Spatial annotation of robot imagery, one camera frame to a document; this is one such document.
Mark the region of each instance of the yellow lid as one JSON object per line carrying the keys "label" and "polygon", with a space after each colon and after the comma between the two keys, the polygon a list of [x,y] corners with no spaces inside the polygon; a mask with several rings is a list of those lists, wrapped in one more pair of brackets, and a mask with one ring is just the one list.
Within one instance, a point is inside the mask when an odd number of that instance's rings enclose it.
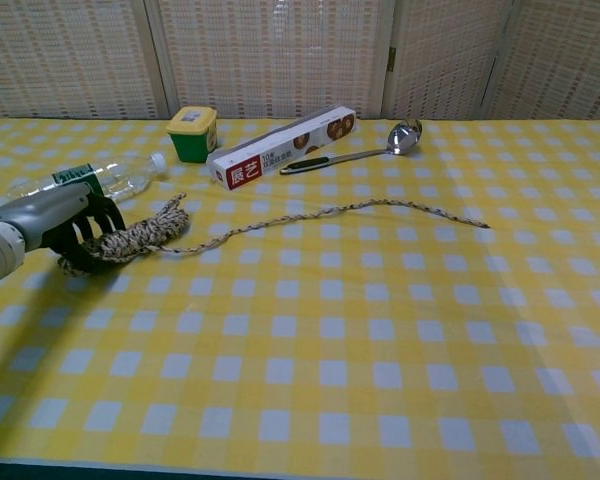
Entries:
{"label": "yellow lid", "polygon": [[184,107],[167,125],[167,132],[180,135],[207,133],[216,121],[216,111],[209,107]]}

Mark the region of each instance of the ladle handle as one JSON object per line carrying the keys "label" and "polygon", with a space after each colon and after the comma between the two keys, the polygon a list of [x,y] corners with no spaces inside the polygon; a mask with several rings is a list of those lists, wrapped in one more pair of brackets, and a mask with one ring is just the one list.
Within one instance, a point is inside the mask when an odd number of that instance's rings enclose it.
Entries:
{"label": "ladle handle", "polygon": [[335,165],[336,163],[349,162],[351,160],[358,160],[359,158],[371,157],[372,155],[380,155],[382,153],[387,153],[387,151],[384,149],[368,150],[366,152],[352,153],[351,155],[340,155],[339,157],[318,157],[300,160],[284,167],[280,170],[280,175],[308,172],[317,170],[318,168],[328,167],[329,165]]}

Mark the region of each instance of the box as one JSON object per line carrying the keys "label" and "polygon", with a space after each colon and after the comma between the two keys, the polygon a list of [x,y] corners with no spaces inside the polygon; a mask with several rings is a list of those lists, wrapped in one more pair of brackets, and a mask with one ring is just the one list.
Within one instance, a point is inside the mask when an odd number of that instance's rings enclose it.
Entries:
{"label": "box", "polygon": [[329,107],[229,150],[209,156],[211,177],[233,190],[286,163],[344,137],[354,127],[355,111]]}
{"label": "box", "polygon": [[216,111],[209,107],[184,107],[167,125],[182,162],[204,163],[216,148]]}

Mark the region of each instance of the yellow checkered tablecloth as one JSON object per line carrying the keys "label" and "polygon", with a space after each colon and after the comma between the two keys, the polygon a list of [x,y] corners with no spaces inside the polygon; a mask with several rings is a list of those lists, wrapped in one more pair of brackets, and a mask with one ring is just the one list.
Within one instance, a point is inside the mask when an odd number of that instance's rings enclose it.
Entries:
{"label": "yellow checkered tablecloth", "polygon": [[[234,145],[284,122],[222,120]],[[378,148],[361,121],[315,152]],[[323,205],[374,207],[68,278],[0,283],[0,459],[355,478],[600,478],[600,121],[424,122],[410,158],[228,192],[160,121],[0,121],[0,204],[26,178],[163,152],[127,223],[187,193],[194,245]]]}

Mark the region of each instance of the black handle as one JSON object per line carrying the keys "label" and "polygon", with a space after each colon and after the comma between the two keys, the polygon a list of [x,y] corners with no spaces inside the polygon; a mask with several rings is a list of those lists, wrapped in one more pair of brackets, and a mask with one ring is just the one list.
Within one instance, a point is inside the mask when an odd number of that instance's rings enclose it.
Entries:
{"label": "black handle", "polygon": [[292,173],[306,172],[317,168],[326,167],[329,165],[329,157],[310,158],[308,160],[300,160],[293,162],[280,170],[281,175],[290,175]]}

